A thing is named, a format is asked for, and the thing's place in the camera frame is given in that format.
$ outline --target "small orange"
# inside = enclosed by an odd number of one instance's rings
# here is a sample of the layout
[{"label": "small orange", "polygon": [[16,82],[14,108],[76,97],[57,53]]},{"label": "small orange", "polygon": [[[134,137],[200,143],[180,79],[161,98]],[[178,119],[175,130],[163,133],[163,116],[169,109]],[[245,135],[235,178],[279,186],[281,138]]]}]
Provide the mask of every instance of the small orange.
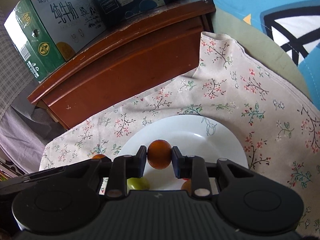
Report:
[{"label": "small orange", "polygon": [[102,159],[104,157],[106,157],[104,154],[97,154],[97,155],[93,156],[92,159]]},{"label": "small orange", "polygon": [[182,184],[181,190],[186,190],[189,195],[191,195],[191,179],[188,179],[185,183]]},{"label": "small orange", "polygon": [[165,140],[153,141],[147,151],[148,163],[151,167],[162,170],[171,163],[171,145]]}]

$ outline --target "gray checkered fabric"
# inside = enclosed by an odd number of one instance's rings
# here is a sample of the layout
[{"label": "gray checkered fabric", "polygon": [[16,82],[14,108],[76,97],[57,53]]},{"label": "gray checkered fabric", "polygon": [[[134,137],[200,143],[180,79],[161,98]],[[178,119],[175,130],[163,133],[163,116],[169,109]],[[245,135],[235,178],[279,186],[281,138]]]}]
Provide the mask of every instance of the gray checkered fabric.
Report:
[{"label": "gray checkered fabric", "polygon": [[44,109],[28,101],[27,96],[37,85],[38,82],[32,80],[0,120],[0,148],[26,173],[39,170],[46,144],[65,132]]},{"label": "gray checkered fabric", "polygon": [[17,95],[33,79],[4,28],[4,22],[0,8],[0,120]]}]

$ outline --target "green fruit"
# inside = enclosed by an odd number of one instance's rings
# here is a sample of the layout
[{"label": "green fruit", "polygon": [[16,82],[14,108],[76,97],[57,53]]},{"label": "green fruit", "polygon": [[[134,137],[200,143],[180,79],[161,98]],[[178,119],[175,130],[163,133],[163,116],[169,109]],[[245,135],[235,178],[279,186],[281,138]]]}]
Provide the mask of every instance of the green fruit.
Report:
[{"label": "green fruit", "polygon": [[133,190],[149,190],[150,189],[149,181],[144,177],[140,179],[139,178],[127,179],[127,186],[129,189],[133,189]]}]

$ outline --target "green milk box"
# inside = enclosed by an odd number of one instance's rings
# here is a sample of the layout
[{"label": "green milk box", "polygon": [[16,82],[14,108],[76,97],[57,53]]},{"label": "green milk box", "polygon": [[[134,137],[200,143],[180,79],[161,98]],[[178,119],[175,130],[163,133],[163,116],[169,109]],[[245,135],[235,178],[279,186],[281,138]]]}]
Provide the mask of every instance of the green milk box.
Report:
[{"label": "green milk box", "polygon": [[21,0],[4,26],[38,82],[106,29],[93,0]]}]

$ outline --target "wooden cabinet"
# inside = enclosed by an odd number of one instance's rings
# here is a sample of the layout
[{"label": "wooden cabinet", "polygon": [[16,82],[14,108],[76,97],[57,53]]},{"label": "wooden cabinet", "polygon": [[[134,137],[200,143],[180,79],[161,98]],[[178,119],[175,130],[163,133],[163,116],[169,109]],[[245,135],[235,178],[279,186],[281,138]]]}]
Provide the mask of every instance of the wooden cabinet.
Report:
[{"label": "wooden cabinet", "polygon": [[103,33],[28,97],[42,100],[67,129],[199,63],[200,33],[211,31],[212,0],[178,0]]}]

